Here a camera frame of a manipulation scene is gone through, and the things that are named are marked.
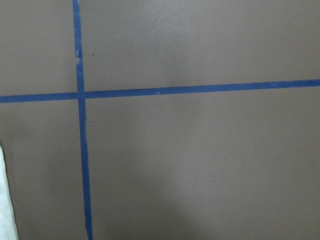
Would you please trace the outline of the cream long-sleeve cat shirt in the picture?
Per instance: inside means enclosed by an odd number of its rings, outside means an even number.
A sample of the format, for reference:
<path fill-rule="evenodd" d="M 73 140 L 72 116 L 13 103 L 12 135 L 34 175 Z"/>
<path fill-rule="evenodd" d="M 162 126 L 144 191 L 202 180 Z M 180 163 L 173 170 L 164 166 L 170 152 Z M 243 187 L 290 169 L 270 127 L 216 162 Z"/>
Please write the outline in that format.
<path fill-rule="evenodd" d="M 0 239 L 19 239 L 2 147 L 0 148 Z"/>

